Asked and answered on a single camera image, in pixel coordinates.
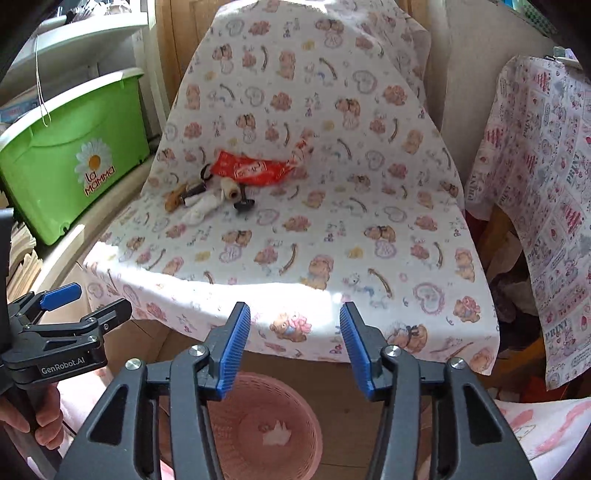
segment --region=printed cloth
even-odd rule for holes
[[[217,13],[181,83],[140,197],[85,260],[93,307],[124,296],[139,319],[204,339],[236,301],[247,349],[348,361],[344,301],[419,358],[488,373],[495,310],[463,219],[459,177],[426,114],[428,34],[394,2],[235,2]],[[228,150],[287,161],[198,227],[164,210],[179,182]]]
[[[552,480],[560,472],[591,423],[591,398],[545,403],[495,400],[495,403],[519,440],[538,480]],[[431,415],[431,407],[421,415],[421,426],[429,435]],[[430,463],[429,457],[419,470],[419,480],[428,479]]]
[[[468,211],[497,204],[523,246],[557,388],[591,365],[591,84],[559,62],[513,58],[501,71],[466,187]]]

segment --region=red packet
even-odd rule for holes
[[[302,165],[305,153],[311,153],[312,149],[305,150],[306,142],[300,140],[292,158],[287,162],[278,160],[257,160],[241,155],[235,155],[221,151],[217,162],[212,165],[211,172],[220,177],[230,177],[238,183],[246,185],[266,186],[279,183],[294,168]]]

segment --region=blue gripper pad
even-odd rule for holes
[[[363,322],[352,301],[341,307],[339,320],[357,386],[368,400],[376,401],[378,391],[392,385],[391,374],[382,368],[380,357],[386,339],[377,328]]]
[[[40,302],[40,307],[48,312],[63,307],[75,300],[78,300],[82,295],[82,289],[78,283],[70,283],[64,287],[48,291]]]
[[[210,340],[214,343],[209,347],[213,362],[210,363],[210,375],[217,377],[215,390],[219,399],[232,389],[250,329],[251,310],[246,303],[237,302],[226,324],[213,329],[205,340],[207,346]]]

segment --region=human hand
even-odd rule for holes
[[[60,407],[60,392],[57,384],[47,387],[43,405],[35,415],[39,428],[35,432],[35,440],[49,450],[58,448],[64,440],[62,421],[64,414]],[[0,397],[0,421],[4,421],[19,432],[31,430],[25,417],[6,398]]]

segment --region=daisy logo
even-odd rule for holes
[[[76,158],[78,165],[74,171],[78,174],[78,183],[84,185],[84,194],[87,197],[115,173],[111,149],[101,138],[94,138],[83,144]]]

